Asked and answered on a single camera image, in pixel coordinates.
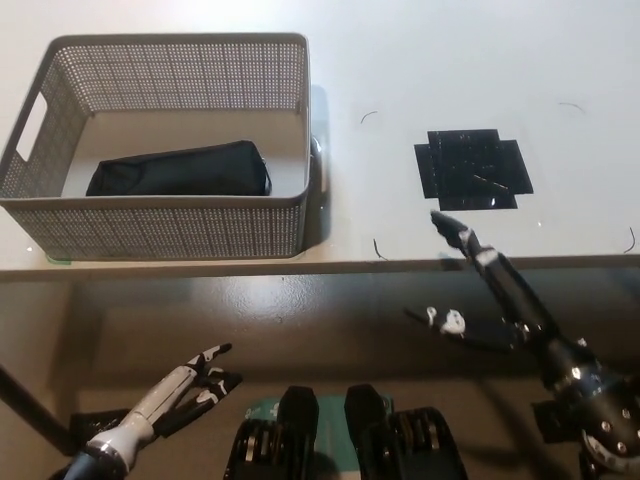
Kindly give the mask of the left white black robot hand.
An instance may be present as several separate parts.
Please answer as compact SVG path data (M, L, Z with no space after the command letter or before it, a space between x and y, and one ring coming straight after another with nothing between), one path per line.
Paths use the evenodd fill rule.
M105 454L130 472L142 449L199 419L242 382L241 374L213 365L217 357L231 349L230 343L216 345L174 368L117 426L91 438L86 450Z

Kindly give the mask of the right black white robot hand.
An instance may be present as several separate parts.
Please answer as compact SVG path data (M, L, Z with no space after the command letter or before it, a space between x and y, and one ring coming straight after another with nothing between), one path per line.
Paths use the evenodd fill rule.
M603 381L603 367L586 343L570 340L505 254L482 244L475 230L441 211L430 213L438 234L484 281L502 311L496 321L473 320L458 308L429 305L406 315L453 342L496 352L523 349L535 359L546 389L563 392Z

